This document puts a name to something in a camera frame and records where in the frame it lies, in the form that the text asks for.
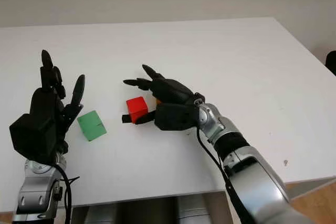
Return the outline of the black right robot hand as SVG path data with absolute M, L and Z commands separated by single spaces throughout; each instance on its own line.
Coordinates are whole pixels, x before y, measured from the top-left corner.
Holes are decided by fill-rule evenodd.
M 151 80 L 136 78 L 126 79 L 123 82 L 144 91 L 150 90 L 160 103 L 154 111 L 138 118 L 135 124 L 153 121 L 159 129 L 164 131 L 180 131 L 198 126 L 197 102 L 204 102 L 205 97 L 200 93 L 192 92 L 176 80 L 163 77 L 147 65 L 143 65 L 142 68 Z

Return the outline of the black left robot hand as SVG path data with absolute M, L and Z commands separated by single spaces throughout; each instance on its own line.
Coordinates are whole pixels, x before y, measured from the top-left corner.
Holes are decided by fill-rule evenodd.
M 66 133 L 83 108 L 81 100 L 85 89 L 85 75 L 78 77 L 71 102 L 64 105 L 62 100 L 66 97 L 66 92 L 59 68 L 53 64 L 45 49 L 41 51 L 41 60 L 41 87 L 33 94 L 30 114 L 41 119 L 43 123 L 48 123 L 52 129 L 51 135 L 46 138 L 48 152 L 66 154 Z

